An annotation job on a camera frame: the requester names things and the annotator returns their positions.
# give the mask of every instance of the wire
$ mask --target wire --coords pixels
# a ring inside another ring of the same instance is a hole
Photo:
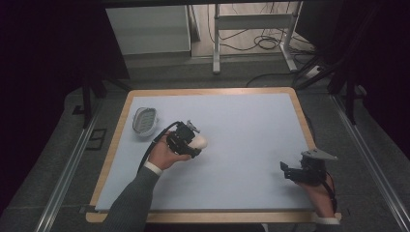
[[[302,109],[302,112],[304,112],[305,118],[307,119],[307,125],[310,128],[311,136],[313,137],[313,141],[315,142],[316,141],[316,133],[315,133],[314,128],[313,128],[313,123],[311,122],[310,118],[308,117],[308,115],[305,113],[305,111],[303,109]]]
[[[269,75],[291,75],[291,74],[294,74],[294,73],[292,73],[292,72],[288,72],[288,73],[265,73],[265,74],[257,75],[256,77],[252,78],[250,81],[247,82],[246,87],[248,88],[249,85],[254,80],[259,79],[259,78],[264,77],[264,76],[269,76]]]
[[[309,42],[309,41],[304,41],[304,40],[298,39],[298,38],[296,38],[296,37],[292,37],[292,39],[293,39],[293,40],[296,40],[296,41],[299,41],[299,42],[306,43],[306,44],[312,44],[312,43]]]
[[[265,3],[265,6],[262,8],[262,10],[260,10],[259,13],[262,14],[263,10],[264,10],[266,7],[268,7],[268,3]]]
[[[233,7],[233,3],[232,3],[232,10],[236,13],[236,15],[238,15],[238,12],[236,12],[235,8]]]
[[[286,13],[287,13],[287,11],[289,11],[289,6],[290,6],[290,2],[287,2]]]
[[[272,12],[272,11],[274,10],[274,5],[275,5],[275,4],[272,5],[270,12]],[[211,41],[214,43],[215,41],[214,41],[214,39],[213,39],[213,37],[212,37],[211,27],[210,27],[209,5],[207,6],[207,17],[208,17],[208,33],[209,33],[209,37],[210,37]],[[234,34],[234,35],[231,35],[231,36],[229,36],[229,37],[226,37],[226,38],[222,38],[222,37],[219,35],[219,38],[220,38],[221,40],[231,39],[231,38],[233,38],[233,37],[235,37],[235,36],[238,36],[238,35],[240,35],[240,34],[246,32],[246,31],[248,31],[248,30],[249,30],[249,29],[245,29],[245,30],[243,30],[243,31],[240,31],[240,32],[238,32],[238,33],[236,33],[236,34]],[[230,48],[232,48],[232,49],[239,50],[239,51],[251,50],[251,49],[254,49],[254,48],[258,47],[258,46],[259,46],[260,48],[262,48],[262,49],[265,49],[265,50],[275,49],[276,47],[278,47],[278,46],[280,45],[280,43],[281,43],[281,41],[282,41],[282,39],[283,39],[283,33],[284,33],[283,30],[280,30],[280,29],[278,29],[278,30],[282,32],[279,40],[278,40],[277,38],[275,38],[275,37],[264,36],[264,35],[263,35],[264,32],[265,32],[265,29],[264,29],[264,30],[262,31],[262,33],[261,33],[260,36],[257,36],[257,37],[255,37],[255,38],[253,39],[254,46],[251,46],[251,47],[248,47],[248,48],[238,48],[238,47],[235,47],[235,46],[226,44],[226,43],[220,43],[220,45],[221,45],[221,46],[227,46],[227,47],[230,47]],[[270,46],[270,47],[265,46],[265,45],[262,45],[262,43],[265,43],[265,42],[273,43],[273,45]]]

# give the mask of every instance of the table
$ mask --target table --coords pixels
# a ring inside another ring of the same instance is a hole
[[[313,139],[308,129],[308,124],[304,117],[302,108],[297,99],[296,93],[291,88],[234,88],[234,89],[184,89],[184,90],[138,90],[131,91],[125,102],[121,113],[117,129],[113,135],[111,145],[106,156],[100,178],[97,182],[90,206],[96,206],[104,183],[107,179],[110,167],[114,161],[116,151],[120,142],[121,134],[124,130],[125,122],[128,118],[133,97],[154,97],[154,96],[191,96],[191,95],[253,95],[253,94],[288,94],[297,118],[300,122],[304,138],[309,149],[315,147]],[[91,212],[86,214],[89,222],[101,222],[105,219],[104,212]],[[244,212],[152,212],[149,214],[148,222],[161,223],[217,223],[217,222],[313,222],[314,212],[312,211],[244,211]]]
[[[288,29],[283,42],[279,47],[286,61],[289,70],[293,73],[298,69],[289,52],[289,44],[298,20],[299,10],[302,2],[298,2],[295,10],[291,14],[247,14],[247,15],[220,15],[220,4],[215,5],[215,36],[213,54],[213,73],[220,73],[220,30],[239,29]]]

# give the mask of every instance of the metal rail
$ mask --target metal rail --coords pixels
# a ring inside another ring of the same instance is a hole
[[[352,135],[355,145],[359,150],[359,153],[362,155],[362,158],[365,161],[365,164],[374,179],[374,182],[379,187],[380,192],[386,200],[387,205],[395,217],[401,231],[410,231],[410,217],[406,208],[404,207],[399,196],[390,185],[389,180],[383,173],[383,170],[380,168],[377,160],[374,158],[370,149],[367,147],[365,140],[363,139],[359,129],[350,123],[350,120],[345,115],[344,105],[341,102],[339,97],[331,95],[332,101],[335,103],[340,118],[343,124],[347,127],[348,132]]]
[[[75,144],[73,152],[67,161],[66,167],[61,173],[60,179],[58,180],[54,191],[51,193],[50,198],[43,210],[43,214],[40,217],[39,223],[35,229],[36,232],[50,231],[60,206],[63,203],[64,197],[66,196],[67,190],[69,189],[73,175],[78,167],[79,161],[81,160],[85,146],[97,122],[102,107],[103,99],[97,99],[95,101],[93,118],[91,119],[88,128],[82,131],[81,136]]]

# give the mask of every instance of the human hand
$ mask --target human hand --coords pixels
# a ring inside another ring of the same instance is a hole
[[[329,174],[326,175],[326,183],[332,191],[335,191],[333,180]],[[323,185],[310,186],[305,183],[296,182],[295,184],[302,187],[307,192],[307,195],[314,206],[315,212],[320,218],[335,217],[331,197]]]
[[[171,167],[177,161],[190,160],[190,155],[177,155],[169,149],[166,143],[167,135],[168,133],[160,139],[148,157],[148,161],[162,171]]]

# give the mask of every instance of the black cable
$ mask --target black cable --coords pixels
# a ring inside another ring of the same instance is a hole
[[[289,6],[290,6],[290,2],[287,2],[286,14],[287,14],[287,11],[289,11]]]
[[[233,3],[232,3],[232,10],[236,13],[236,15],[238,14],[235,10],[235,8],[233,7]]]
[[[207,6],[207,17],[208,17],[208,33],[209,33],[209,37],[210,37],[211,41],[214,43],[215,41],[214,41],[214,39],[212,38],[211,27],[210,27],[209,5]],[[219,38],[220,38],[221,40],[227,40],[227,39],[233,38],[233,37],[235,37],[235,36],[238,36],[238,35],[240,35],[240,34],[246,32],[246,31],[248,31],[248,30],[249,30],[249,29],[240,31],[240,32],[238,32],[238,33],[236,33],[236,34],[234,34],[234,35],[232,35],[232,36],[226,37],[226,38],[222,38],[222,37],[219,35]],[[263,33],[264,33],[264,32],[265,32],[265,29],[262,31],[262,34],[261,34],[260,36],[255,37],[255,38],[253,39],[254,46],[251,46],[251,47],[248,47],[248,48],[238,48],[238,47],[234,47],[234,46],[232,46],[232,45],[228,45],[228,44],[225,44],[225,43],[220,43],[220,45],[221,45],[221,46],[227,46],[227,47],[230,47],[230,48],[232,48],[232,49],[239,50],[239,51],[251,50],[251,49],[256,48],[257,46],[261,47],[262,49],[266,49],[266,50],[268,50],[268,49],[275,49],[276,47],[278,47],[278,46],[280,45],[281,40],[283,39],[283,33],[284,33],[283,31],[282,31],[282,34],[281,34],[279,40],[276,39],[276,38],[274,38],[274,37],[263,36]],[[262,42],[271,42],[271,43],[274,43],[274,45],[273,45],[272,47],[266,47],[266,46],[261,45]]]
[[[292,39],[293,39],[293,40],[296,40],[296,41],[299,41],[299,42],[306,43],[306,44],[312,44],[312,43],[309,42],[309,41],[304,41],[304,40],[298,39],[298,38],[296,38],[296,37],[292,37]]]
[[[160,139],[166,134],[166,132],[169,129],[171,129],[172,127],[174,127],[175,125],[178,125],[178,124],[182,124],[182,122],[175,122],[175,123],[169,125],[166,129],[161,131],[161,133],[156,138],[154,138],[154,140],[151,142],[150,146],[148,147],[147,151],[145,152],[144,156],[142,157],[141,162],[139,163],[137,173],[139,172],[141,167],[144,165],[145,161],[148,159],[148,156],[150,156],[151,151],[153,150],[155,145],[157,145],[157,143],[160,141]]]
[[[260,14],[262,14],[262,12],[263,12],[263,9],[265,9],[266,7],[268,6],[268,3],[265,3],[265,6],[262,8],[262,10],[260,10]]]
[[[333,207],[333,211],[335,214],[337,211],[336,192],[329,187],[328,183],[326,183],[326,180],[322,180],[322,185],[326,189],[326,191],[329,193],[329,197],[331,198],[332,207]]]
[[[313,137],[313,141],[316,141],[316,133],[313,128],[313,123],[311,122],[310,118],[308,117],[308,115],[305,113],[303,109],[302,109],[302,112],[304,112],[305,118],[307,120],[307,126],[310,128],[310,133],[311,133],[311,136]]]
[[[248,88],[249,85],[256,79],[260,78],[260,77],[264,77],[264,76],[268,76],[268,75],[296,75],[292,81],[292,87],[294,86],[294,83],[296,84],[296,80],[295,78],[299,75],[299,73],[303,73],[305,72],[309,67],[313,66],[315,64],[315,62],[318,60],[318,56],[314,56],[313,58],[311,58],[309,61],[307,61],[307,63],[297,72],[287,72],[287,73],[264,73],[261,75],[257,75],[256,77],[252,78],[250,81],[247,82],[246,87]]]

